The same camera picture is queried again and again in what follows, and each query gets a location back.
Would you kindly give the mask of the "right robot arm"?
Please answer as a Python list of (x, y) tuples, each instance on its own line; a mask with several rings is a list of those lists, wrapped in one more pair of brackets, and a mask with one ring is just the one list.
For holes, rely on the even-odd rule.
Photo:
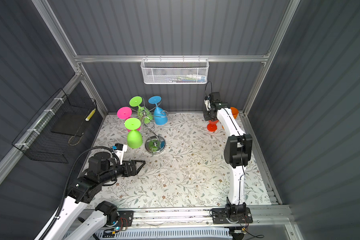
[(252, 156), (253, 138), (237, 123), (228, 103), (222, 101), (220, 93), (212, 92), (204, 97), (205, 121), (218, 120), (228, 136), (224, 148), (224, 160), (230, 170), (230, 190), (225, 206), (229, 219), (237, 219), (247, 213), (245, 178), (246, 168)]

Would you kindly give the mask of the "red wine glass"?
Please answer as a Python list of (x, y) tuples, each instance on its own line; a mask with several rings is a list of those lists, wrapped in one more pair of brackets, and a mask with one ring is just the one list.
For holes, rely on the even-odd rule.
[(209, 123), (207, 125), (207, 130), (209, 132), (215, 132), (218, 127), (217, 127), (217, 123), (219, 122), (219, 120), (209, 120)]

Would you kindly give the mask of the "pink wine glass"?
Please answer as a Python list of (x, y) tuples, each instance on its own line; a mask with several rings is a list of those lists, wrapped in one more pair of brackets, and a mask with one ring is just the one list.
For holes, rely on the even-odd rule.
[(118, 110), (117, 116), (119, 119), (124, 120), (124, 126), (128, 132), (139, 132), (141, 129), (141, 122), (139, 119), (132, 116), (132, 109), (129, 107), (122, 107)]

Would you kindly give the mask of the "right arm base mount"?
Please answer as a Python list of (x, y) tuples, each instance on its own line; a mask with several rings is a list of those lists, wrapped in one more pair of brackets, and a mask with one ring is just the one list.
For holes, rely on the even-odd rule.
[(213, 224), (224, 225), (224, 224), (252, 224), (253, 217), (251, 210), (246, 208), (245, 213), (228, 214), (228, 211), (224, 208), (213, 208), (209, 211), (212, 217)]

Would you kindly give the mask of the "yellow-green wine glass front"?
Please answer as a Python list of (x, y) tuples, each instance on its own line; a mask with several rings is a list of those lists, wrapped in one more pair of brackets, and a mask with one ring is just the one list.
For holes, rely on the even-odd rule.
[(127, 135), (128, 146), (132, 149), (138, 149), (143, 144), (143, 137), (138, 129), (141, 127), (141, 121), (137, 118), (129, 118), (125, 121), (125, 127), (129, 130)]

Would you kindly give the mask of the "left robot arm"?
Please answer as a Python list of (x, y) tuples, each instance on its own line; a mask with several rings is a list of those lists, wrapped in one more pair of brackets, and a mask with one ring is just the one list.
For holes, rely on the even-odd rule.
[(136, 176), (146, 164), (141, 160), (124, 161), (127, 145), (97, 148), (100, 152), (89, 158), (86, 173), (66, 182), (59, 206), (36, 236), (37, 240), (87, 240), (103, 227), (112, 234), (131, 227), (133, 211), (119, 212), (116, 205), (103, 201), (79, 227), (66, 234), (103, 187), (112, 186), (119, 177)]

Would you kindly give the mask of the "chrome wine glass rack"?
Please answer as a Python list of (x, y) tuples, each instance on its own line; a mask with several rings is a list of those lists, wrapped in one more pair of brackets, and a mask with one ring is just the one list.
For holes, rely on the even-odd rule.
[(158, 155), (166, 148), (166, 140), (160, 134), (156, 134), (154, 119), (149, 124), (142, 124), (146, 131), (145, 149), (151, 155)]

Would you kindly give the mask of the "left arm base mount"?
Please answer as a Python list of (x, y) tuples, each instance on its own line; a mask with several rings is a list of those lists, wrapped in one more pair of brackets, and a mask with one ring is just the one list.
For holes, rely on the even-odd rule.
[(107, 227), (111, 228), (127, 228), (132, 226), (134, 219), (134, 211), (118, 211), (117, 217), (106, 224)]

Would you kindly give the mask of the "orange wine glass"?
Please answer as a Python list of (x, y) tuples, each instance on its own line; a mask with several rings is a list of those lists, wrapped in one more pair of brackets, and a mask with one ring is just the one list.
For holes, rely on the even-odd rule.
[(238, 131), (240, 129), (240, 126), (236, 121), (238, 114), (239, 111), (234, 107), (219, 110), (218, 119), (227, 133)]

